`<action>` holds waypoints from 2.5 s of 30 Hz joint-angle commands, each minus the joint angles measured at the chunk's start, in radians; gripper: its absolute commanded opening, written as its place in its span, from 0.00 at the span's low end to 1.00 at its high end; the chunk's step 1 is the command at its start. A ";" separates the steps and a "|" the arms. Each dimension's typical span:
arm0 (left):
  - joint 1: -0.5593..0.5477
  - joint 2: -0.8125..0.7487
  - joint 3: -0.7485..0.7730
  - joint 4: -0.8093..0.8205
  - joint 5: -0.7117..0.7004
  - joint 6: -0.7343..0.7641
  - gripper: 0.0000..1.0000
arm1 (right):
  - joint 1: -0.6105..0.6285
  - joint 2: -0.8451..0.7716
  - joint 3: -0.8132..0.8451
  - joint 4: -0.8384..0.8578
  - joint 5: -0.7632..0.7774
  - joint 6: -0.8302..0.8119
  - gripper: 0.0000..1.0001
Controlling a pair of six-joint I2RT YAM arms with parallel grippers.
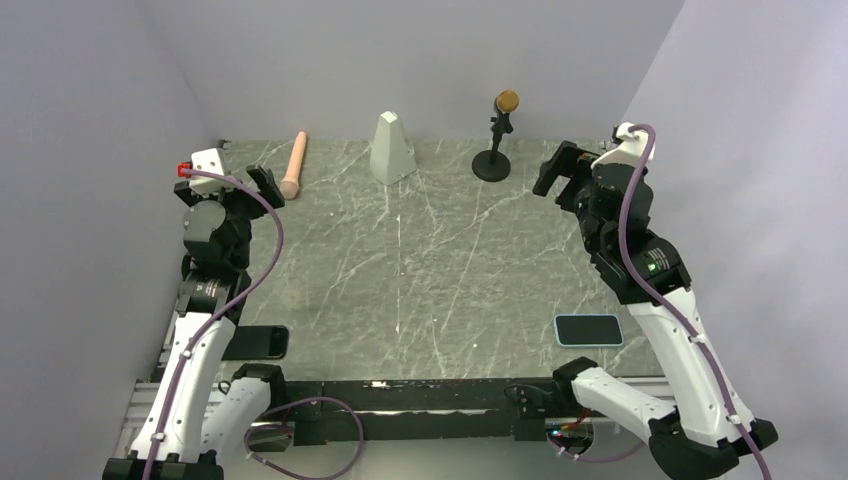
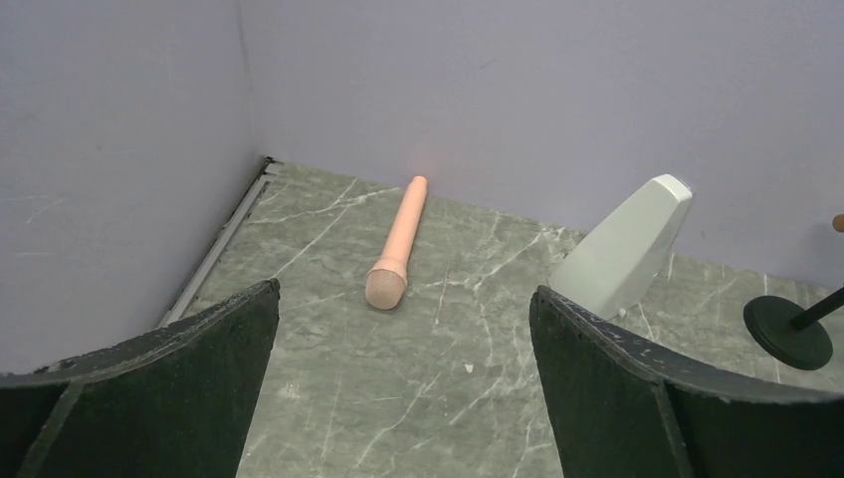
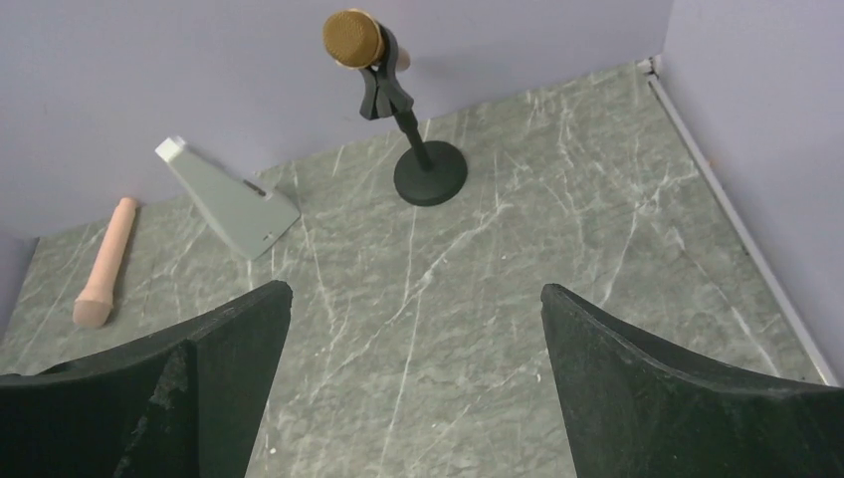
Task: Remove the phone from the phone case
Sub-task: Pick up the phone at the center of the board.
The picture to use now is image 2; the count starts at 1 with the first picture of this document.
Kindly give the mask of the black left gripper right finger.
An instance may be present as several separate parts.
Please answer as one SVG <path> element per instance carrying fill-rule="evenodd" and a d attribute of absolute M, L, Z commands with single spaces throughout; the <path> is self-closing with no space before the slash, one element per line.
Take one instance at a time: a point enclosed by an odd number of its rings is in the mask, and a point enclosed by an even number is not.
<path fill-rule="evenodd" d="M 839 477 L 843 397 L 688 358 L 546 286 L 529 329 L 567 477 Z"/>

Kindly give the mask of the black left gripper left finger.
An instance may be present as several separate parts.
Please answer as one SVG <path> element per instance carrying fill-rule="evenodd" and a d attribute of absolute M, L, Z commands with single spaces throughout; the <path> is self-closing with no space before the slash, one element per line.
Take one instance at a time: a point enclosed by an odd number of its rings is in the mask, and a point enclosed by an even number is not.
<path fill-rule="evenodd" d="M 115 346 L 1 377 L 5 477 L 233 477 L 279 324 L 258 282 Z"/>

